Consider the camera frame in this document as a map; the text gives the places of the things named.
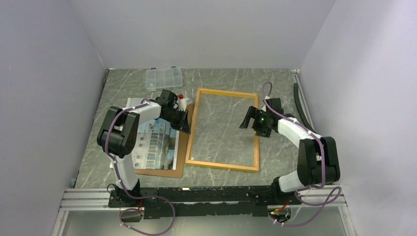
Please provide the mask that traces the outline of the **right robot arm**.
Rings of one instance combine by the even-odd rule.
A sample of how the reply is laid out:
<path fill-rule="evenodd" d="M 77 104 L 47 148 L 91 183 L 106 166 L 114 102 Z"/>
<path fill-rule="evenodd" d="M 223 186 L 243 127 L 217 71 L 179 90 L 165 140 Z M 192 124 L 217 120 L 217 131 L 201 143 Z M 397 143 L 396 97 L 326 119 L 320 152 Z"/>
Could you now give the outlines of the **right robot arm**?
<path fill-rule="evenodd" d="M 271 185 L 270 197 L 276 204 L 284 203 L 290 192 L 339 181 L 335 139 L 321 136 L 302 125 L 295 116 L 283 113 L 279 98 L 267 98 L 263 109 L 250 106 L 240 127 L 247 128 L 250 122 L 256 136 L 268 138 L 275 131 L 298 148 L 297 168 L 275 178 Z"/>

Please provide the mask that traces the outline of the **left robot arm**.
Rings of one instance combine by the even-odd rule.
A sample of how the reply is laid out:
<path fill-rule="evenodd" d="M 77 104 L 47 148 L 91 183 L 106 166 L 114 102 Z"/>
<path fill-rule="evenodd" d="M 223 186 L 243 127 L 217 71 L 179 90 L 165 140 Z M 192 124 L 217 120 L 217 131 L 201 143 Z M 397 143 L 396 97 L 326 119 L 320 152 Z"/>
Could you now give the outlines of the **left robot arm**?
<path fill-rule="evenodd" d="M 190 134 L 186 107 L 191 103 L 190 98 L 164 89 L 155 99 L 144 98 L 135 106 L 112 106 L 108 109 L 97 135 L 97 144 L 112 162 L 116 175 L 116 191 L 121 193 L 121 200 L 126 205 L 133 207 L 142 199 L 140 181 L 134 172 L 133 161 L 126 158 L 136 144 L 139 125 L 163 119 L 174 130 Z"/>

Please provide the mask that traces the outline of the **yellow wooden picture frame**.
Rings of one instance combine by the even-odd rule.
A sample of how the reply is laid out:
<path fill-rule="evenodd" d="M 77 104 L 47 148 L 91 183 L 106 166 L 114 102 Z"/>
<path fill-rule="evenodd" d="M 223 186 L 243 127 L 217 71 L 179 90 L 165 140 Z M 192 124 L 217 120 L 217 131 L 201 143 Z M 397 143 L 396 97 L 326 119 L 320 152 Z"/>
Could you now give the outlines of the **yellow wooden picture frame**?
<path fill-rule="evenodd" d="M 231 90 L 218 90 L 218 89 L 209 89 L 209 88 L 198 88 L 196 93 L 196 100 L 194 102 L 193 115 L 191 119 L 190 130 L 191 134 L 188 138 L 187 150 L 185 155 L 185 164 L 196 165 L 202 167 L 212 167 L 220 169 L 228 169 L 235 171 L 247 171 L 247 172 L 258 172 L 260 170 L 260 148 L 259 148 L 259 137 L 254 135 L 254 147 L 253 147 L 253 166 L 243 166 L 243 165 L 232 165 L 225 163 L 215 163 L 207 161 L 198 161 L 192 160 L 192 149 L 193 141 L 195 137 L 195 129 L 197 126 L 197 119 L 199 113 L 200 98 L 202 94 L 218 95 L 218 96 L 229 96 L 229 97 L 239 97 L 239 98 L 250 98 L 253 100 L 253 106 L 258 108 L 259 96 L 256 93 L 247 93 Z"/>

